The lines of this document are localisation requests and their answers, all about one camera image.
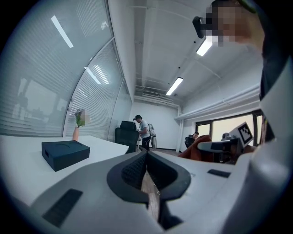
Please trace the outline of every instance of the man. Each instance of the man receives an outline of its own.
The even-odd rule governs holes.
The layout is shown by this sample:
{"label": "man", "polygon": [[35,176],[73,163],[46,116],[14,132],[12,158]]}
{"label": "man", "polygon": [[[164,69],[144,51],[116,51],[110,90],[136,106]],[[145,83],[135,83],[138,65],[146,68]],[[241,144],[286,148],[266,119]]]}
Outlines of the man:
{"label": "man", "polygon": [[150,150],[149,144],[150,144],[150,140],[151,140],[151,135],[150,135],[150,128],[148,126],[148,123],[147,123],[147,121],[143,120],[140,115],[137,115],[135,117],[135,120],[141,126],[141,130],[139,132],[139,134],[141,135],[141,138],[142,138],[141,146],[149,151]]}
{"label": "man", "polygon": [[[212,35],[218,36],[218,41],[234,41],[237,43],[249,43],[254,45],[263,57],[263,71],[260,84],[260,100],[273,87],[290,54],[290,43],[288,37],[284,36],[284,25],[290,14],[291,7],[274,2],[273,11],[266,5],[262,5],[266,13],[251,0],[215,0],[206,14],[206,24],[196,25],[197,32],[209,30]],[[280,21],[271,21],[280,15]],[[264,116],[261,133],[261,143],[274,139],[271,127]],[[207,139],[198,139],[195,146],[200,141]],[[255,147],[247,146],[243,153],[253,152]],[[235,155],[236,148],[231,147],[231,154]]]}
{"label": "man", "polygon": [[196,139],[198,138],[198,136],[199,136],[199,133],[198,133],[198,132],[195,132],[195,133],[193,134],[193,137],[192,137],[192,138],[193,138],[194,140],[196,140]]}

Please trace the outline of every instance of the backpack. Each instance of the backpack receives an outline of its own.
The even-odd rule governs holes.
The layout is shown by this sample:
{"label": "backpack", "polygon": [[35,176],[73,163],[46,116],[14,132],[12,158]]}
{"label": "backpack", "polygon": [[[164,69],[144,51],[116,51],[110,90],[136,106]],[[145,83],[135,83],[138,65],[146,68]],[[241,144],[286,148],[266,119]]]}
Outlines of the backpack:
{"label": "backpack", "polygon": [[150,135],[151,135],[151,137],[155,137],[156,134],[155,134],[154,126],[151,123],[148,123],[148,127],[150,129]]}

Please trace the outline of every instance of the desk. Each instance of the desk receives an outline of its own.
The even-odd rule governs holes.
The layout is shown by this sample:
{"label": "desk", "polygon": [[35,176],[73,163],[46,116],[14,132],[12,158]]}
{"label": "desk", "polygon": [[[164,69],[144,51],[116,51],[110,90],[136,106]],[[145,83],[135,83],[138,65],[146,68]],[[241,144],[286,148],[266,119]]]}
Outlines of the desk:
{"label": "desk", "polygon": [[90,157],[55,172],[42,156],[42,142],[68,141],[72,138],[31,138],[0,136],[0,171],[12,196],[28,206],[45,190],[75,170],[123,155],[128,146],[80,136],[79,142],[90,147]]}

